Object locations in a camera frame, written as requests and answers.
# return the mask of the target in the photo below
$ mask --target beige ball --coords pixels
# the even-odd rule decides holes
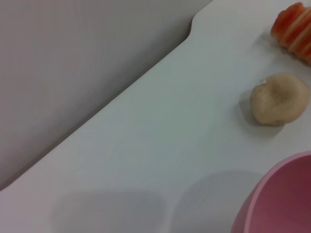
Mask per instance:
[[[251,110],[265,125],[280,126],[296,120],[310,101],[309,86],[292,74],[269,76],[251,94]]]

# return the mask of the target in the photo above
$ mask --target pink bowl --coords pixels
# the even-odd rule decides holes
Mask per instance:
[[[311,233],[311,151],[288,157],[261,179],[231,233]]]

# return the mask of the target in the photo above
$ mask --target gray background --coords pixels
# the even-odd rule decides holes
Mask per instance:
[[[178,46],[210,1],[0,1],[2,188]]]

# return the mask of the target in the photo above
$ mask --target white surface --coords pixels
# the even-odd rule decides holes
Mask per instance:
[[[215,0],[190,37],[0,192],[6,233],[228,233],[276,162],[310,150],[310,107],[256,125],[247,93],[309,67],[265,32],[291,0]]]
[[[210,1],[0,0],[0,189],[183,42]]]

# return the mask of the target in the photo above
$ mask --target bowl rim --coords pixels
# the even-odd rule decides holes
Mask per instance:
[[[257,202],[257,199],[261,193],[261,191],[263,190],[264,186],[267,184],[267,182],[270,180],[270,178],[283,166],[285,166],[286,164],[296,160],[296,159],[300,159],[302,157],[307,157],[307,156],[311,156],[311,150],[309,151],[305,151],[305,152],[301,152],[301,153],[297,153],[294,155],[291,155],[289,157],[287,157],[286,159],[278,162],[274,167],[272,167],[264,176],[263,178],[259,181],[259,183],[256,185],[255,187],[255,192],[250,200],[250,204],[246,213],[246,220],[245,220],[245,225],[244,225],[244,233],[249,233],[249,227],[250,227],[250,222],[251,222],[251,217],[252,217],[252,213],[254,211],[255,208],[255,204]]]

